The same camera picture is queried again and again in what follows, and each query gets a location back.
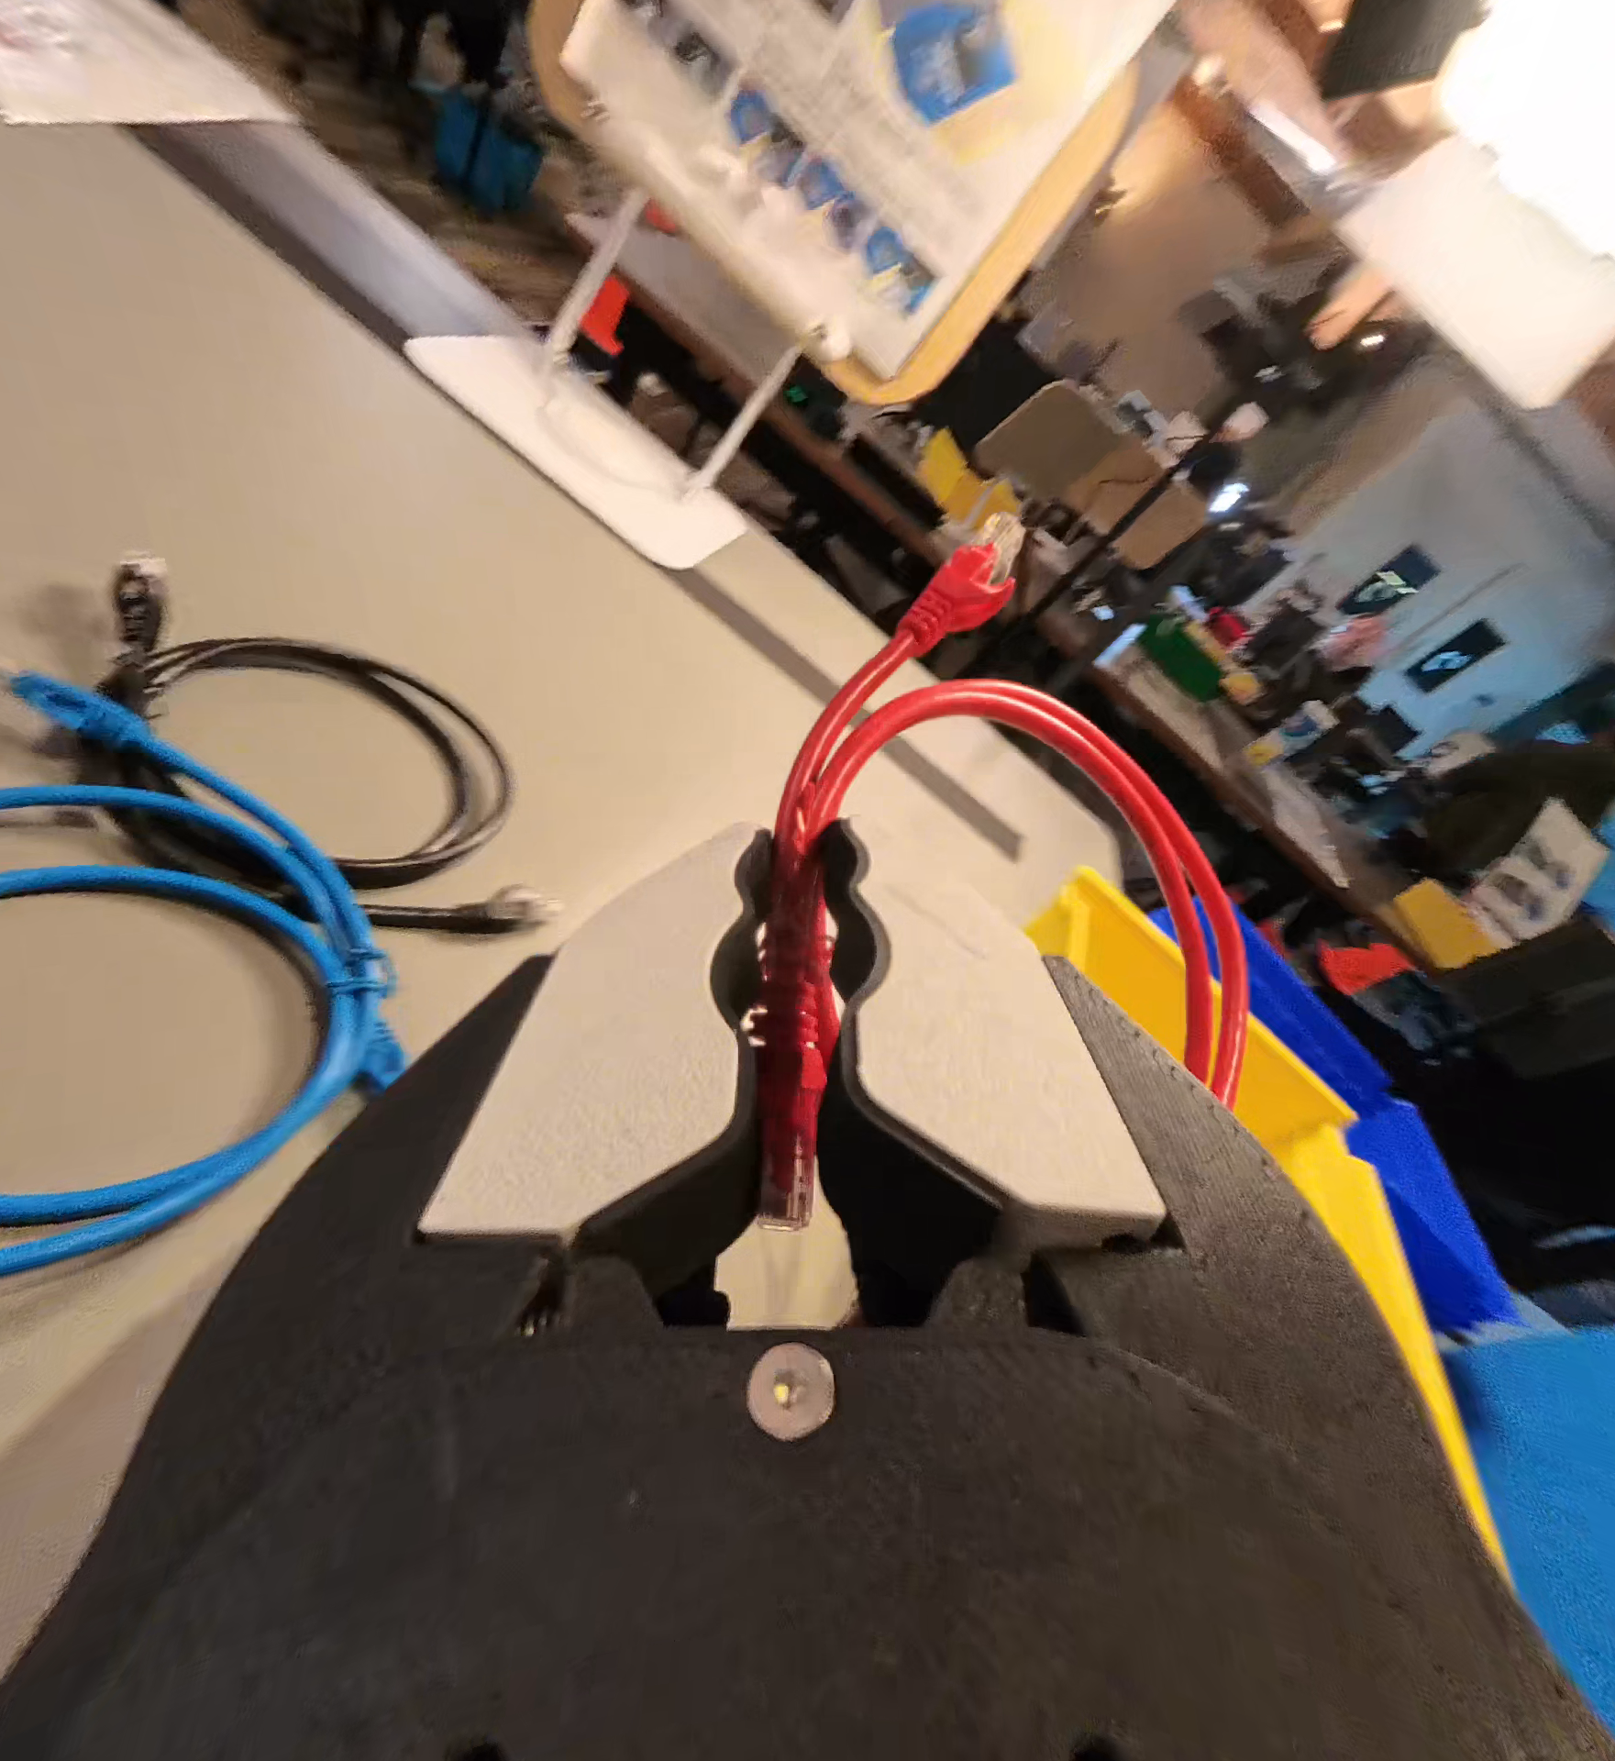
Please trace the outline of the laminated paper sheet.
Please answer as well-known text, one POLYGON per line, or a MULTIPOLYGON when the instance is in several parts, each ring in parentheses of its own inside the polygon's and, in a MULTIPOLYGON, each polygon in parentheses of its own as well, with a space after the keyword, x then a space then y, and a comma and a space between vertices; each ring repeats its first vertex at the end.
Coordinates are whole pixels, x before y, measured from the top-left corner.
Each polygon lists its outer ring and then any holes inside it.
POLYGON ((0 117, 26 127, 299 121, 178 12, 147 2, 0 2, 0 117))

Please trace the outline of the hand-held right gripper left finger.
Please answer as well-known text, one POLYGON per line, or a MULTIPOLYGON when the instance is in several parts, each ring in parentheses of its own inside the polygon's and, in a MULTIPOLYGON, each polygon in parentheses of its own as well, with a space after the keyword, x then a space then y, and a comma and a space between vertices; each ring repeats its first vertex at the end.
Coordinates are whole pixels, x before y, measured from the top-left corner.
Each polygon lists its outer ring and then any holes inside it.
POLYGON ((755 1064, 770 837, 729 826, 632 883, 555 952, 421 1218, 435 1240, 587 1250, 670 1195, 733 1177, 731 1226, 753 1220, 755 1064))

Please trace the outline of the teal bag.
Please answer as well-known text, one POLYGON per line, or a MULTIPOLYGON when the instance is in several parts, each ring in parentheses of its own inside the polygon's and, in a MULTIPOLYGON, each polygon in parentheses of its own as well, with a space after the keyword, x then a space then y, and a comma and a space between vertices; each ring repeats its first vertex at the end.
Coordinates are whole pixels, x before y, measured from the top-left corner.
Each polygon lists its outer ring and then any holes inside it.
POLYGON ((532 206, 545 144, 502 87, 433 93, 431 160, 439 186, 476 214, 502 217, 532 206))

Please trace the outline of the studio light panel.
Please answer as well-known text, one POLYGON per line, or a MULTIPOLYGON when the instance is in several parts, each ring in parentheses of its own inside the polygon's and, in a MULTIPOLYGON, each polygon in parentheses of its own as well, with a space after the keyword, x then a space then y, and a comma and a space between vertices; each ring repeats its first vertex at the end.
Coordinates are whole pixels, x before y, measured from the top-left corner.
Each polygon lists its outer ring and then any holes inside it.
POLYGON ((1436 93, 1444 137, 1341 231, 1511 403, 1546 409, 1615 340, 1615 2, 1489 4, 1436 93))

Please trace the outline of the printed instruction sheet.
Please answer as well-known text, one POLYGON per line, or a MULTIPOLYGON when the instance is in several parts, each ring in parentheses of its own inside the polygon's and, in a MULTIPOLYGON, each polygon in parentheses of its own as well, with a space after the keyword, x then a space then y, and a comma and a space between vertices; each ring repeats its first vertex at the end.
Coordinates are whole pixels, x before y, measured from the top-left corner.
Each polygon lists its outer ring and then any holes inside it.
POLYGON ((1153 2, 579 4, 601 150, 753 298, 905 379, 980 332, 1124 133, 1153 2))

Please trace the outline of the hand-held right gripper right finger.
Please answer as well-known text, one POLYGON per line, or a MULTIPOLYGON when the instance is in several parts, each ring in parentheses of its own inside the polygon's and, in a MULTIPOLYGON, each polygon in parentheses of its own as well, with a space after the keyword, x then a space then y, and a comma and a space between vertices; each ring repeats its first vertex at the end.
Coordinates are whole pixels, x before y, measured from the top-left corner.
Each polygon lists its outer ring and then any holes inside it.
POLYGON ((978 1201, 1009 1244, 1151 1238, 1167 1205, 1029 936, 863 826, 834 826, 822 851, 855 1112, 978 1201))

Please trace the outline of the yellow plastic bin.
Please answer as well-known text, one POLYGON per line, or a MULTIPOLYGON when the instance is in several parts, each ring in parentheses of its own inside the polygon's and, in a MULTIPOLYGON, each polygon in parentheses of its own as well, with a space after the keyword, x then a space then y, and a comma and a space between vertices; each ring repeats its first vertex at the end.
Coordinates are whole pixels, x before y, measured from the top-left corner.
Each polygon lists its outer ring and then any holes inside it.
MULTIPOLYGON (((1078 869, 1029 924, 1027 936, 1043 956, 1076 966, 1165 1051, 1183 1051, 1183 956, 1094 869, 1078 869)), ((1507 1570, 1495 1513, 1479 1481, 1382 1179, 1347 1145, 1357 1110, 1268 1025, 1252 1021, 1236 1116, 1311 1205, 1375 1299, 1426 1404, 1461 1501, 1487 1552, 1507 1570)))

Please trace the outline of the blue plastic bin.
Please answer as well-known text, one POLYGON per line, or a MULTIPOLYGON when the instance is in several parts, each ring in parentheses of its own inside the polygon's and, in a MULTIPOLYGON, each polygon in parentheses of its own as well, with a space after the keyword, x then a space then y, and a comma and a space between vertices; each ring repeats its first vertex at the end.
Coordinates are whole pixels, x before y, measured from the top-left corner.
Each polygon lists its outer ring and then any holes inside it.
POLYGON ((1377 1049, 1382 1025, 1353 1001, 1311 987, 1256 926, 1236 914, 1252 978, 1254 1019, 1333 1090, 1355 1122, 1351 1153, 1373 1165, 1412 1280, 1436 1333, 1517 1327, 1521 1313, 1422 1114, 1377 1049))

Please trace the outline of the small yellow bin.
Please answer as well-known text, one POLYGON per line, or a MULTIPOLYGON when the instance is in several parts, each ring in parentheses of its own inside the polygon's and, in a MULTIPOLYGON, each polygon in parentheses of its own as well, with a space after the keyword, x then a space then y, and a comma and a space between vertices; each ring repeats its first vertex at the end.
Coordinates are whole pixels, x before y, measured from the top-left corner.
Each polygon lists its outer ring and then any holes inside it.
POLYGON ((916 458, 916 476, 944 525, 980 533, 995 518, 1017 518, 1021 500, 1005 478, 982 476, 950 429, 934 429, 916 458))

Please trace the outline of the white document stand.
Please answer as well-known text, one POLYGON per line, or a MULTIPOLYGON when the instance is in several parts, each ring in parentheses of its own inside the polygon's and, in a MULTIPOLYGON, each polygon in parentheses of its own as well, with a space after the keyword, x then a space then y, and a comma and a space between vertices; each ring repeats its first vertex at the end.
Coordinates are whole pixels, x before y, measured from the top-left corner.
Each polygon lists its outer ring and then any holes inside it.
MULTIPOLYGON (((948 377, 982 330, 958 336, 942 334, 942 340, 930 346, 928 356, 915 360, 915 369, 905 379, 879 379, 859 360, 834 360, 818 334, 798 334, 788 328, 776 312, 753 298, 743 283, 731 279, 686 235, 686 241, 695 245, 768 318, 780 350, 747 401, 739 405, 727 437, 715 445, 705 466, 686 466, 668 452, 630 415, 614 407, 609 393, 593 385, 571 360, 581 316, 607 277, 614 275, 620 253, 634 237, 644 214, 658 208, 674 221, 646 186, 638 184, 595 142, 583 91, 559 67, 557 54, 577 6, 532 6, 532 54, 547 105, 567 121, 601 164, 622 176, 624 188, 616 212, 597 233, 587 267, 543 338, 413 338, 403 352, 433 387, 488 427, 526 464, 575 498, 640 555, 664 569, 691 569, 741 535, 745 518, 727 496, 717 492, 715 484, 761 415, 786 385, 796 362, 806 360, 818 366, 845 397, 861 405, 911 403, 948 377)), ((1132 85, 1122 137, 1070 208, 1061 214, 1055 231, 1061 229, 1078 200, 1094 188, 1108 160, 1126 140, 1136 95, 1138 77, 1132 85)), ((1055 237, 1055 231, 1043 241, 1039 253, 1055 237)))

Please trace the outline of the beige board stand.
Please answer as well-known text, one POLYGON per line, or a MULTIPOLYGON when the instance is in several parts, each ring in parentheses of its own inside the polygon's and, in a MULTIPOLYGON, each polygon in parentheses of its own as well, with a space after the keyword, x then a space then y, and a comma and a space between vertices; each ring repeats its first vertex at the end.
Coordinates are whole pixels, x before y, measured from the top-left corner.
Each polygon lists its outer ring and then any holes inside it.
POLYGON ((974 452, 982 476, 1007 480, 1031 504, 1072 518, 1138 571, 1149 571, 1211 525, 1209 500, 1086 389, 1043 387, 974 452))

